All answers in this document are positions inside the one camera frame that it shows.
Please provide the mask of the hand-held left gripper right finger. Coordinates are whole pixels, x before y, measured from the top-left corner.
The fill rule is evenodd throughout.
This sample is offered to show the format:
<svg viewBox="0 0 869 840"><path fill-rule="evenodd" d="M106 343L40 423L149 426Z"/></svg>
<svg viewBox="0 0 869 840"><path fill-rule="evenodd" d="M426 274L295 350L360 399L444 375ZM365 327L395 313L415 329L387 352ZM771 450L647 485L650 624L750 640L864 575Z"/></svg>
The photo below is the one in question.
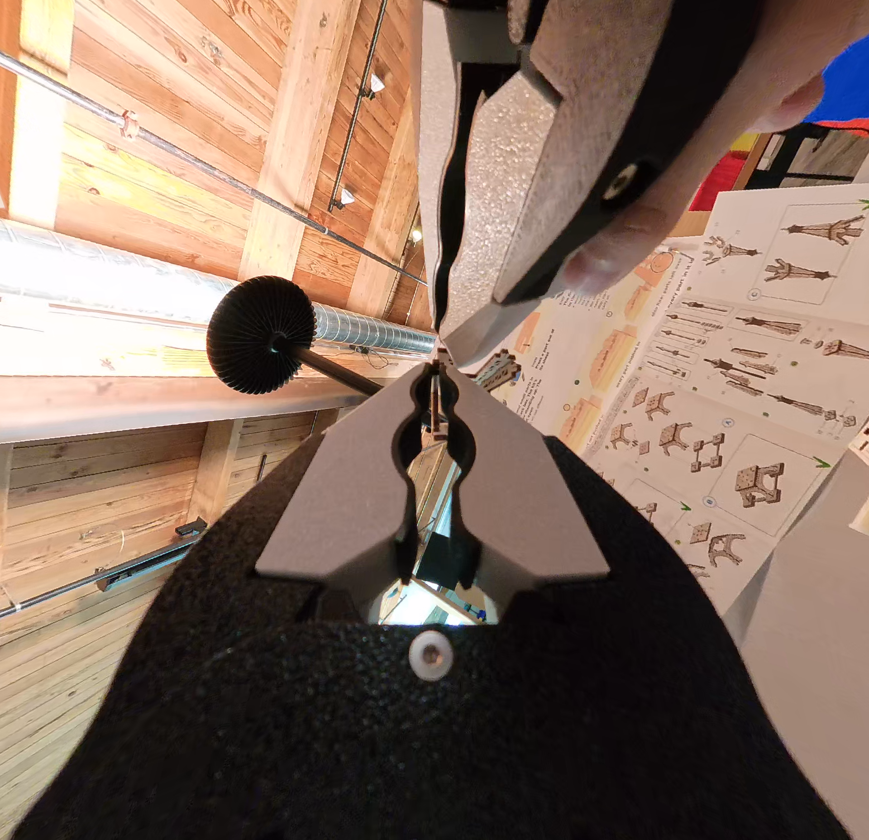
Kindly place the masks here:
<svg viewBox="0 0 869 840"><path fill-rule="evenodd" d="M544 437L450 364L440 367L451 492L449 549L464 588L499 606L610 568Z"/></svg>

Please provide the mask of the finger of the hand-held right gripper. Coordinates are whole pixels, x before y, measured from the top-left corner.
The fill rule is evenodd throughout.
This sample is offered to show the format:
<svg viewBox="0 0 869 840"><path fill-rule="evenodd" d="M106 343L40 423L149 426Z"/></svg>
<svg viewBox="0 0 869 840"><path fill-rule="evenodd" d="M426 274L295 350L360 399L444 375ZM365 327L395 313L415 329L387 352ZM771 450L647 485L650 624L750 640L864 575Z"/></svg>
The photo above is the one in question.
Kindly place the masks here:
<svg viewBox="0 0 869 840"><path fill-rule="evenodd" d="M440 260L447 275L440 341L458 368L489 356L541 303L537 297L508 305L495 290L556 109L553 94L518 71L473 111L462 235L455 257L448 261L443 249Z"/></svg>
<svg viewBox="0 0 869 840"><path fill-rule="evenodd" d="M438 0L415 0L411 15L411 91L420 222L429 310L433 325L439 325L443 312L436 284L443 255L440 201L454 147L460 70L449 41L448 9Z"/></svg>

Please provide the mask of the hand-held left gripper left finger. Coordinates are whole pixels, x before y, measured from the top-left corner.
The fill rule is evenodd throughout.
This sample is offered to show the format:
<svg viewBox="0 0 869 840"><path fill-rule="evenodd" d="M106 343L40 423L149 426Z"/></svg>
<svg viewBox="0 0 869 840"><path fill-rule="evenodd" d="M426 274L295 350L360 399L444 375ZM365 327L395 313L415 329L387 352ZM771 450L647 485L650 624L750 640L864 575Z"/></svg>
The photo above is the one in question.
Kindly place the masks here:
<svg viewBox="0 0 869 840"><path fill-rule="evenodd" d="M432 366L381 389L322 437L256 572L374 599L407 580L418 546L408 467L422 448Z"/></svg>

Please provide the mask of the small wooden lattice arch piece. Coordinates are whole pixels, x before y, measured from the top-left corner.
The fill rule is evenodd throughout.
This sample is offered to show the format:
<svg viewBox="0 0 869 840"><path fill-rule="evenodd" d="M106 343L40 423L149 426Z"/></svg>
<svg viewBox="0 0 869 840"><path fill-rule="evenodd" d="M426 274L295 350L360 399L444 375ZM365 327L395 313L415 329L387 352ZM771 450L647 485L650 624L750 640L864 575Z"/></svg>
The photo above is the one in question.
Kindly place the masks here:
<svg viewBox="0 0 869 840"><path fill-rule="evenodd" d="M453 390L449 378L451 360L442 346L433 352L429 375L429 433L436 442L449 439L449 416L452 413Z"/></svg>

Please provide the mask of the person's right hand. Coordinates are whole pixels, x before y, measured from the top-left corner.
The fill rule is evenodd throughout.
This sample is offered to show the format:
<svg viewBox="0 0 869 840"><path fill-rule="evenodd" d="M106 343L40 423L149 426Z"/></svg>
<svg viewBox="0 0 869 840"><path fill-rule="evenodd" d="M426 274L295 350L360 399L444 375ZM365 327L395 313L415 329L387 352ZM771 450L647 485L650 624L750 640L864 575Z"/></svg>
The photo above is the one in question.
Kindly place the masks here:
<svg viewBox="0 0 869 840"><path fill-rule="evenodd" d="M867 36L868 0L766 0L739 72L676 161L562 266L551 293L595 295L668 236L735 139L797 125L820 102L822 71Z"/></svg>

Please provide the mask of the red and yellow cloth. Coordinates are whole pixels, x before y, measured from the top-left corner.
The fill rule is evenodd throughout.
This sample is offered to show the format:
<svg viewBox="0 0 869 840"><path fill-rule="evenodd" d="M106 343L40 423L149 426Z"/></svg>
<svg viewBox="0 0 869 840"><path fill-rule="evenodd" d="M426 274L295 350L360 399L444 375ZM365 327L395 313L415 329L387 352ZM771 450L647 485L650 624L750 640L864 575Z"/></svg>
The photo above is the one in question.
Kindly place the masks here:
<svg viewBox="0 0 869 840"><path fill-rule="evenodd" d="M734 140L693 195L688 211L710 212L718 194L738 190L742 174L745 173L747 178L754 170L755 165L749 161L755 145L765 138L765 134L745 133Z"/></svg>

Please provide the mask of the black pleated lamp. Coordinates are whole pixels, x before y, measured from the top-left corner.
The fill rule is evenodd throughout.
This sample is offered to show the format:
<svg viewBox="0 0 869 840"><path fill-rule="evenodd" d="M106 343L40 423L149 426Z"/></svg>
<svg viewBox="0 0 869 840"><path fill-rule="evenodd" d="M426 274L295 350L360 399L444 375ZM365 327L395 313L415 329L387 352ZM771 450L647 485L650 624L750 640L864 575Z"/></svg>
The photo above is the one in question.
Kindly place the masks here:
<svg viewBox="0 0 869 840"><path fill-rule="evenodd" d="M206 333L210 366L227 387L249 395L276 391L308 367L364 396L382 386L312 350L316 315L298 285L259 276L232 288Z"/></svg>

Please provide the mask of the metal conduit pipe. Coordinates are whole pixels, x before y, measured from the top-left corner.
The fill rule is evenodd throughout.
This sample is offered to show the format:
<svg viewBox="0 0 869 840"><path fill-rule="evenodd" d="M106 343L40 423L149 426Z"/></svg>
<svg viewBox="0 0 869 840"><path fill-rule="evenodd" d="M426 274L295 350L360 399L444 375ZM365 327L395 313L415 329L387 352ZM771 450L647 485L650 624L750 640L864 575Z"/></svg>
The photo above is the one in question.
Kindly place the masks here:
<svg viewBox="0 0 869 840"><path fill-rule="evenodd" d="M118 113L94 101L93 99L82 95L81 93L70 88L69 86L51 78L49 75L44 74L41 71L35 69L34 67L25 64L24 62L16 59L15 57L4 51L1 52L1 67L3 70L11 74L15 74L19 78L26 79L39 86L40 88L48 91L49 93L56 95L59 98L81 108L92 116L95 116L102 121L110 124L111 126L114 126L119 131L121 113ZM377 253L366 249L359 244L354 243L350 239L341 236L337 232L329 229L327 226L321 225L320 223L311 219L309 216L295 210L289 205L286 205L278 201L277 199L265 194L259 189L256 189L255 187L236 179L229 173L223 171L218 167L213 166L207 161L203 161L192 153L170 142L168 139L164 139L160 135L153 133L149 129L141 127L141 132L138 139L136 140L140 140L153 148L167 153L173 158L178 159L179 161L189 165L196 171L205 174L213 180L222 182L224 185L229 186L234 191L247 195L252 200L256 200L262 204L266 204L266 206L270 207L271 209L274 209L277 212L288 216L290 219L301 224L303 227L315 231L321 236L332 240L333 242L341 245L342 247L356 251L361 256L367 259L371 259L376 263L388 268L392 272L395 272L409 280L415 281L419 285L430 287L430 284L427 281L424 281L420 276L409 272L407 269L386 260Z"/></svg>

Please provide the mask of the paper instruction sheet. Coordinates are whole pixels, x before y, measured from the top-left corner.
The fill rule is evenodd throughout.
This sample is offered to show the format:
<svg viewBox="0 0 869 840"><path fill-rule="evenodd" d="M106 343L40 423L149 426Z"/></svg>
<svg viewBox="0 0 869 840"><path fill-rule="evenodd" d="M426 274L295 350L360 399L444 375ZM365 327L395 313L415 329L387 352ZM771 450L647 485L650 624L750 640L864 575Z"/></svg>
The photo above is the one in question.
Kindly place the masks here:
<svg viewBox="0 0 869 840"><path fill-rule="evenodd" d="M596 297L546 299L494 397L620 493L727 611L867 419L867 184L719 195Z"/></svg>

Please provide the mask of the blue and red cloth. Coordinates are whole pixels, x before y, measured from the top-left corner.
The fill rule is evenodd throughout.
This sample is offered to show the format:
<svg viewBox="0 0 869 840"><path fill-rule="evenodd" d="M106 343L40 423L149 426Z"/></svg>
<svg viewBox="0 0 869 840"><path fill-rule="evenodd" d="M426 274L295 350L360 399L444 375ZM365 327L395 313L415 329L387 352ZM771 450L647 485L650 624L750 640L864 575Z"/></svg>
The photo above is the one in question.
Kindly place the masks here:
<svg viewBox="0 0 869 840"><path fill-rule="evenodd" d="M824 92L805 123L868 136L868 37L854 42L822 73Z"/></svg>

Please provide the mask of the black track light rail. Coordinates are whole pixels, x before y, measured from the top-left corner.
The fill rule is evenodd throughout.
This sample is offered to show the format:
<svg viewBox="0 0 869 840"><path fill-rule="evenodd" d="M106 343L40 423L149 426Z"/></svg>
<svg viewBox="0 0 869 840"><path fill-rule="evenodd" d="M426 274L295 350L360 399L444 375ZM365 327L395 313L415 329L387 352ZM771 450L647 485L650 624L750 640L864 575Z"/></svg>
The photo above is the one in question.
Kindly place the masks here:
<svg viewBox="0 0 869 840"><path fill-rule="evenodd" d="M338 191L340 189L340 186L343 186L343 182L342 182L343 173L344 173L345 167L347 165L349 151L350 151L352 140L353 140L354 129L356 127L356 123L358 121L359 114L360 114L361 108L362 108L363 100L359 100L358 95L359 95L360 89L363 87L364 84L367 83L368 75L370 73L375 73L373 65L374 65L374 60L375 60L376 48L377 48L377 44L379 42L379 37L381 35L383 22L384 22L385 17L386 17L388 2L389 2L389 0L381 0L380 1L378 13L376 15L375 26L374 26L371 40L370 40L369 45L368 45L368 51L367 51L367 56L366 56L366 60L364 63L362 78L360 80L360 85L359 85L359 88L357 90L357 93L356 93L356 96L354 99L353 109L351 111L351 117L349 120L349 128L348 128L346 136L345 136L345 141L344 141L343 148L342 148L341 158L339 160L338 168L336 170L336 175L334 177L332 191L331 191L331 194L329 197L328 212L330 214L334 211L334 209L332 209L331 206L332 206L332 202L333 202L333 199L335 197L336 191Z"/></svg>

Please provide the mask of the silver ventilation duct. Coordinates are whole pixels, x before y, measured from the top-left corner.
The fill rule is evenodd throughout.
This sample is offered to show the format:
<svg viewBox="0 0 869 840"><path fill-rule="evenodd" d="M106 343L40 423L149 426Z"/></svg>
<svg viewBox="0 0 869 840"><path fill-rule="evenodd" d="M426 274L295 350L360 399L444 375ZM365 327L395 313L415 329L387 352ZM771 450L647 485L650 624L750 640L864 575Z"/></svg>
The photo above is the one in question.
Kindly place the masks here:
<svg viewBox="0 0 869 840"><path fill-rule="evenodd" d="M2 295L176 324L207 325L237 282L16 221L1 222ZM435 336L313 302L316 338L427 356Z"/></svg>

